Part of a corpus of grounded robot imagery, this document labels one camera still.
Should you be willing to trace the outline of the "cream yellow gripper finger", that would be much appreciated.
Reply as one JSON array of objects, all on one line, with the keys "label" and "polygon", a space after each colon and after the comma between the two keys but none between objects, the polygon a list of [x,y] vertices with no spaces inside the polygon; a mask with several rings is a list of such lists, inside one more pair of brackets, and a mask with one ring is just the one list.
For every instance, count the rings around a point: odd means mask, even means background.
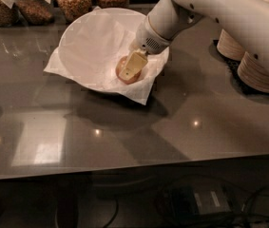
[{"label": "cream yellow gripper finger", "polygon": [[146,52],[141,49],[133,50],[123,63],[118,76],[124,81],[132,80],[148,63]]}]

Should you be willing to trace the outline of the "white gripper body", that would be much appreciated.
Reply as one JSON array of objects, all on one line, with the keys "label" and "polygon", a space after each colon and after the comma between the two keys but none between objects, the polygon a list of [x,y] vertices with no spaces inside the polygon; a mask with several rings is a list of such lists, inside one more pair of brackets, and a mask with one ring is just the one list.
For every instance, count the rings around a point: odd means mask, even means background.
[{"label": "white gripper body", "polygon": [[146,16],[142,23],[137,27],[135,38],[131,42],[129,49],[144,50],[147,54],[161,54],[170,46],[171,42],[159,35],[151,26],[149,16]]}]

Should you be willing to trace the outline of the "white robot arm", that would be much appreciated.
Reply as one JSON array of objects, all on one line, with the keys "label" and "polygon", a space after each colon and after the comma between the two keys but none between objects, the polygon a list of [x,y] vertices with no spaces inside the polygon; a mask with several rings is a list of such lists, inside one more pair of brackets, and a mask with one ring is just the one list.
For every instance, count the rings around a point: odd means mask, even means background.
[{"label": "white robot arm", "polygon": [[269,72],[269,3],[263,0],[160,0],[138,26],[130,48],[160,54],[202,15],[220,24]]}]

